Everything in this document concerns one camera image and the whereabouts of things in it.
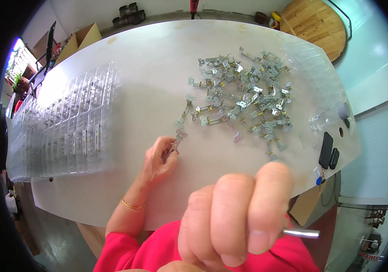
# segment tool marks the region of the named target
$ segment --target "wooden tabletop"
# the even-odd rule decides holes
[[[321,0],[289,3],[282,12],[280,30],[321,47],[330,61],[342,53],[347,36],[339,15]]]

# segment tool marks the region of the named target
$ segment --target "hand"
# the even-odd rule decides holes
[[[180,224],[180,257],[206,271],[227,271],[223,265],[240,266],[247,252],[265,253],[289,226],[293,187],[289,169],[270,162],[255,178],[228,174],[192,193]]]
[[[175,138],[170,136],[159,137],[155,144],[147,149],[141,170],[141,175],[147,185],[154,186],[169,177],[173,172],[177,164],[178,153],[171,152],[167,160],[164,156],[169,153],[174,141]]]
[[[144,269],[127,269],[123,272],[149,272]],[[198,269],[195,265],[183,262],[183,261],[172,261],[168,264],[161,266],[157,272],[204,272],[204,270]]]

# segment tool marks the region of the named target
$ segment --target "gold bangle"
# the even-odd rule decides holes
[[[143,208],[144,205],[146,204],[146,203],[144,203],[144,204],[142,204],[142,206],[140,206],[140,207],[133,207],[133,206],[131,206],[131,205],[128,205],[128,204],[126,204],[126,202],[124,202],[124,194],[123,194],[123,196],[121,197],[121,202],[122,202],[126,207],[131,208],[131,209],[134,209],[134,210],[139,210],[139,209]]]

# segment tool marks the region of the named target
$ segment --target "red shirt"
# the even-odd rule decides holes
[[[114,272],[124,269],[146,269],[155,272],[161,266],[181,260],[177,250],[180,221],[168,223],[155,231],[143,244],[129,235],[110,233],[94,272]],[[319,271],[298,237],[284,236],[261,255],[248,254],[234,272]]]

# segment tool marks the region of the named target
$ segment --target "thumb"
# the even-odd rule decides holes
[[[177,164],[177,152],[173,151],[168,155],[167,161],[161,168],[162,174],[167,174],[173,171],[176,164]]]

